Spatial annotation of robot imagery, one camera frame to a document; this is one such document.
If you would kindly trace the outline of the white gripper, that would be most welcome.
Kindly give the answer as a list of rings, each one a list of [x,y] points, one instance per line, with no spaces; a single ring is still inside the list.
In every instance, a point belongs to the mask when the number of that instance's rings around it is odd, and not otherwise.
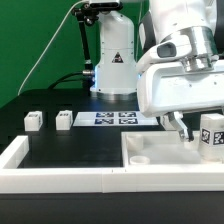
[[[224,60],[210,71],[186,72],[181,59],[191,51],[189,37],[178,35],[150,48],[136,65],[139,110],[145,117],[169,113],[169,123],[184,142],[194,136],[181,112],[224,106]]]

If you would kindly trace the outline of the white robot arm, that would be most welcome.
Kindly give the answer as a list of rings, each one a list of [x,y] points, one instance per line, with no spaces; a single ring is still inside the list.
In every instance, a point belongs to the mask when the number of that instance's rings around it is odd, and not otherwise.
[[[191,141],[182,115],[224,106],[224,59],[218,53],[224,0],[148,0],[139,60],[133,24],[118,13],[121,1],[90,0],[100,12],[101,47],[91,91],[108,99],[135,94],[144,116],[168,116],[180,137]]]

